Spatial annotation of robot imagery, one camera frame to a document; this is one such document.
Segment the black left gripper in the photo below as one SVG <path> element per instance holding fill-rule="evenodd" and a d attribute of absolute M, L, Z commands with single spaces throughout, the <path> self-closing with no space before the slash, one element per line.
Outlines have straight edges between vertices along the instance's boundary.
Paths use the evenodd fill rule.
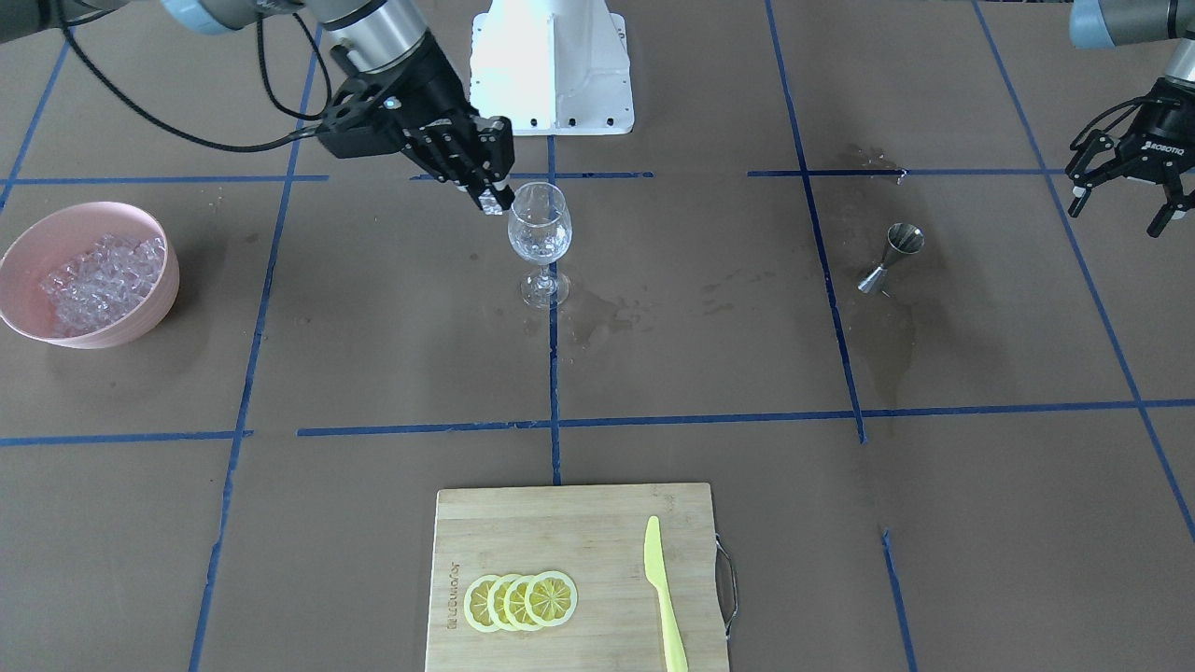
<path fill-rule="evenodd" d="M 1114 178 L 1164 188 L 1165 203 L 1146 233 L 1160 238 L 1168 225 L 1191 210 L 1183 175 L 1191 171 L 1194 118 L 1191 85 L 1156 80 L 1147 94 L 1124 100 L 1090 120 L 1070 145 L 1066 175 L 1073 182 L 1067 214 L 1080 216 L 1093 188 Z"/>

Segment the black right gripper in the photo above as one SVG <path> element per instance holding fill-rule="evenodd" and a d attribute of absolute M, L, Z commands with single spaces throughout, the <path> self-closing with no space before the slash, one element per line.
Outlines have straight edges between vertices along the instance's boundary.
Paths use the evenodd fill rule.
<path fill-rule="evenodd" d="M 500 208 L 511 208 L 511 120 L 484 118 L 435 38 L 421 38 L 405 59 L 384 71 L 384 83 L 381 105 L 407 139 L 402 153 L 434 179 L 453 183 L 474 204 L 488 189 Z"/>

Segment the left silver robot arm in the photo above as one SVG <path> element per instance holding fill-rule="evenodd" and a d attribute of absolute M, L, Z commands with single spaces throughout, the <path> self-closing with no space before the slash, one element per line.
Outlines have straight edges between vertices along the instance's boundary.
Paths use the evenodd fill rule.
<path fill-rule="evenodd" d="M 1076 1 L 1070 38 L 1079 49 L 1176 41 L 1147 94 L 1109 106 L 1070 143 L 1064 173 L 1073 184 L 1070 216 L 1080 216 L 1093 188 L 1126 178 L 1162 187 L 1165 203 L 1146 232 L 1158 238 L 1191 210 L 1183 177 L 1194 166 L 1194 37 L 1190 1 Z"/>

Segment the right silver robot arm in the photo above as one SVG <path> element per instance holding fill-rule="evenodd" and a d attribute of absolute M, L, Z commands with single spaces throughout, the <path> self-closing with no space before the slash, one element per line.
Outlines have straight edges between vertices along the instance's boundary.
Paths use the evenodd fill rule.
<path fill-rule="evenodd" d="M 198 35 L 251 28 L 258 77 L 274 110 L 298 120 L 270 142 L 235 145 L 183 132 L 120 88 L 76 41 L 76 28 L 123 8 L 120 1 L 5 1 L 4 42 L 56 31 L 76 59 L 127 109 L 172 136 L 227 153 L 263 153 L 315 139 L 333 158 L 405 155 L 424 175 L 466 194 L 488 216 L 513 207 L 513 124 L 470 102 L 462 77 L 413 1 L 166 1 L 174 22 Z M 283 104 L 266 65 L 265 24 L 296 22 L 325 97 L 315 112 Z"/>

